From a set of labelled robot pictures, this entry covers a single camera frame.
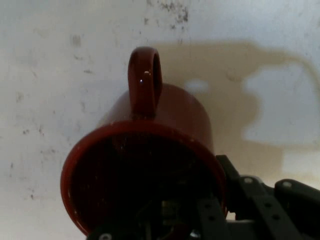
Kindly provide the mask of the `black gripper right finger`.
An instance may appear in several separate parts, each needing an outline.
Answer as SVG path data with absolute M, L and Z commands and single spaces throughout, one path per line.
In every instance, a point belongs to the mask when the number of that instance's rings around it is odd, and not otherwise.
M 256 234 L 266 240 L 318 240 L 320 191 L 293 179 L 274 187 L 256 176 L 240 175 L 226 155 L 217 155 L 226 178 L 226 206 L 236 222 L 252 221 Z

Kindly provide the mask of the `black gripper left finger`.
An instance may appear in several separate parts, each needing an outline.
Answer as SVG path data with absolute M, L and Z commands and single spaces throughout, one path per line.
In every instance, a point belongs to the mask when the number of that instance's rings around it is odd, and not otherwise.
M 214 196 L 154 199 L 122 209 L 88 234 L 89 240 L 215 240 L 228 238 L 225 214 Z

